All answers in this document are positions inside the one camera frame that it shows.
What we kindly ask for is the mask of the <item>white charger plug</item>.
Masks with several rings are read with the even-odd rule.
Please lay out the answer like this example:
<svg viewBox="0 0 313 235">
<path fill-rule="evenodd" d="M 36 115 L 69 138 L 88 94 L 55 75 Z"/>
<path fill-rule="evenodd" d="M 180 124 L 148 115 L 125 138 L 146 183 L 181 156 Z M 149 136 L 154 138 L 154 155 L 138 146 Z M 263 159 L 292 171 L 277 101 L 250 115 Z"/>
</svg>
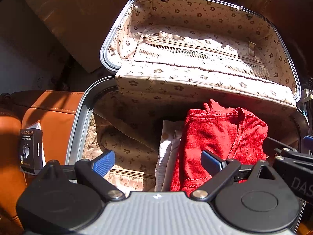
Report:
<svg viewBox="0 0 313 235">
<path fill-rule="evenodd" d="M 306 103 L 312 99 L 313 99 L 313 91 L 312 90 L 305 88 L 301 91 L 301 98 L 300 98 L 299 102 Z"/>
</svg>

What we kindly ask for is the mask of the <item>silver suitcase floral lining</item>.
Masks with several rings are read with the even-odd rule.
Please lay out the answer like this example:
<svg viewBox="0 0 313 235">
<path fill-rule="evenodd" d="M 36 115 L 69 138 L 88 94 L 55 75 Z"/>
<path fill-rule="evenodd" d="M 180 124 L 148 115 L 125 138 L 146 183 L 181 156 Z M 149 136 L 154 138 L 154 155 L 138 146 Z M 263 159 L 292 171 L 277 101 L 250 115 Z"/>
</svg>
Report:
<svg viewBox="0 0 313 235">
<path fill-rule="evenodd" d="M 279 139 L 309 130 L 293 61 L 264 17 L 217 0 L 129 0 L 100 50 L 112 73 L 82 96 L 66 163 L 83 155 L 93 115 L 156 148 L 165 116 L 208 98 L 261 116 Z"/>
</svg>

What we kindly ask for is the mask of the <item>red sweater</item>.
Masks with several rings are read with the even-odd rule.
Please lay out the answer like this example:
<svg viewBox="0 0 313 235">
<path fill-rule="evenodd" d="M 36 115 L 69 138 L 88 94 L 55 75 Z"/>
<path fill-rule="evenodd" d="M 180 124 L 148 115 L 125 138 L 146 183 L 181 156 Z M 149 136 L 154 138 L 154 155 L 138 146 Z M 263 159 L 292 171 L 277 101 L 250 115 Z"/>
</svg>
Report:
<svg viewBox="0 0 313 235">
<path fill-rule="evenodd" d="M 201 153 L 209 150 L 221 159 L 233 158 L 243 165 L 255 165 L 267 158 L 262 144 L 268 126 L 243 108 L 225 108 L 214 100 L 203 109 L 190 109 L 183 126 L 170 191 L 193 190 L 211 179 L 201 165 Z"/>
</svg>

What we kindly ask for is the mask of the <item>white folded garment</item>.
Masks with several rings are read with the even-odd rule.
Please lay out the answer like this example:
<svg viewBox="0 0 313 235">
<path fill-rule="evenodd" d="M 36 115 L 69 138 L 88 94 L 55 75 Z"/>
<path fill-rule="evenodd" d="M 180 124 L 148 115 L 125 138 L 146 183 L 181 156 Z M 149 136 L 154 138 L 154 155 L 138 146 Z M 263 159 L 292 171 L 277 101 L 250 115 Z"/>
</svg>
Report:
<svg viewBox="0 0 313 235">
<path fill-rule="evenodd" d="M 182 136 L 183 121 L 163 121 L 162 134 L 159 145 L 159 155 L 156 164 L 155 192 L 170 190 L 178 148 Z"/>
</svg>

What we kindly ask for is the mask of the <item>small black product box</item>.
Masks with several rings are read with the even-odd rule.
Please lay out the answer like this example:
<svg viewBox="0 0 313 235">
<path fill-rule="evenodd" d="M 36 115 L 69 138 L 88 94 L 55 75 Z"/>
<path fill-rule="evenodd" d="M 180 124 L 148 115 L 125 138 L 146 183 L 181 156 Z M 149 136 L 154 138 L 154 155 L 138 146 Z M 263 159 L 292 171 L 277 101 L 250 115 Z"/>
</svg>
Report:
<svg viewBox="0 0 313 235">
<path fill-rule="evenodd" d="M 19 161 L 22 172 L 36 176 L 44 166 L 42 157 L 42 130 L 20 130 Z"/>
</svg>

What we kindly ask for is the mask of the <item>brown leather sofa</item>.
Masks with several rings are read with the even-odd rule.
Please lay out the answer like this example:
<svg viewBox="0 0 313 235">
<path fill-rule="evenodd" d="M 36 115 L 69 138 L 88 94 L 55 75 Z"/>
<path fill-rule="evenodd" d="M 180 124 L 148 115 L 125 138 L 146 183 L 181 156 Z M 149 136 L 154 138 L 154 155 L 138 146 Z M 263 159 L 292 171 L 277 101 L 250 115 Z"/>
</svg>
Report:
<svg viewBox="0 0 313 235">
<path fill-rule="evenodd" d="M 294 234 L 300 231 L 306 203 L 274 170 L 275 155 L 255 165 L 241 163 L 233 182 L 211 201 L 195 201 L 184 191 L 155 192 L 156 163 L 163 121 L 183 121 L 190 109 L 203 109 L 213 98 L 165 116 L 156 133 L 156 148 L 129 138 L 106 119 L 93 115 L 83 155 L 93 160 L 105 150 L 115 165 L 104 176 L 125 194 L 122 201 L 103 201 L 77 182 L 67 148 L 80 92 L 22 92 L 1 96 L 1 211 L 13 234 Z M 229 106 L 225 108 L 247 108 Z M 267 137 L 309 154 L 301 142 Z M 42 130 L 41 171 L 21 171 L 20 130 Z"/>
</svg>

